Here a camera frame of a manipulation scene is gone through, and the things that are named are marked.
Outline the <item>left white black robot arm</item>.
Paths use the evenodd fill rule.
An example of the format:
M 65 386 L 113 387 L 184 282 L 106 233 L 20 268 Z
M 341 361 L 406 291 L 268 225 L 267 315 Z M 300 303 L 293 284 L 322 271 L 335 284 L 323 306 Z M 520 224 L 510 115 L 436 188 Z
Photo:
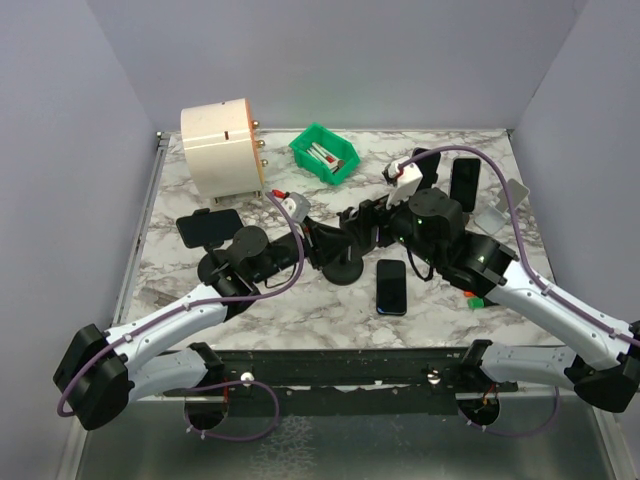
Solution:
M 354 244 L 344 230 L 309 218 L 271 240 L 257 226 L 236 229 L 227 248 L 206 237 L 198 266 L 199 284 L 168 306 L 128 324 L 100 330 L 89 324 L 70 341 L 53 375 L 61 398 L 57 413 L 76 417 L 86 430 L 115 419 L 132 402 L 169 390 L 206 395 L 223 375 L 217 356 L 204 344 L 176 353 L 170 347 L 218 326 L 265 299 L 257 285 L 291 268 L 293 277 L 270 297 L 289 290 L 306 263 L 323 269 Z

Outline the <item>black tripod phone stand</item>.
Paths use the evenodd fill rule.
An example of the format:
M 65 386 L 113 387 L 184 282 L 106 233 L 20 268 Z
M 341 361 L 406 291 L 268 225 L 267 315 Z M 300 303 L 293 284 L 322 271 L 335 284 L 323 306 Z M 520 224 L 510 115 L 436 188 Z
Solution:
M 357 218 L 357 211 L 353 208 L 345 210 L 338 215 L 339 228 L 350 239 L 350 245 L 322 269 L 322 274 L 327 281 L 334 285 L 346 286 L 356 282 L 364 271 L 362 252 L 357 241 L 357 235 L 351 224 Z

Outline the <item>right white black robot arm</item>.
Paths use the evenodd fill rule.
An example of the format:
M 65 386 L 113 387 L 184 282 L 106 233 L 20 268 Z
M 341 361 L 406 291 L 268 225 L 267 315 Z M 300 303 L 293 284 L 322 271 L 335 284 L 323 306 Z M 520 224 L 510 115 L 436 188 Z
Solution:
M 474 341 L 459 367 L 467 389 L 505 382 L 557 386 L 612 413 L 624 412 L 635 396 L 638 326 L 527 272 L 523 257 L 506 245 L 467 230 L 460 203 L 441 190 L 420 190 L 394 207 L 386 198 L 363 201 L 340 213 L 339 225 L 361 253 L 398 243 L 451 286 L 506 307 L 560 340 L 556 347 Z

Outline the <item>black phone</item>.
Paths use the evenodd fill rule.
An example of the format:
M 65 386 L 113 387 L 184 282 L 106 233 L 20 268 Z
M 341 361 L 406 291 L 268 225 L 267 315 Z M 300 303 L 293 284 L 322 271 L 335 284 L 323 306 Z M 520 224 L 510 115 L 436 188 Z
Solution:
M 391 316 L 407 313 L 406 266 L 403 261 L 381 259 L 377 262 L 376 311 Z

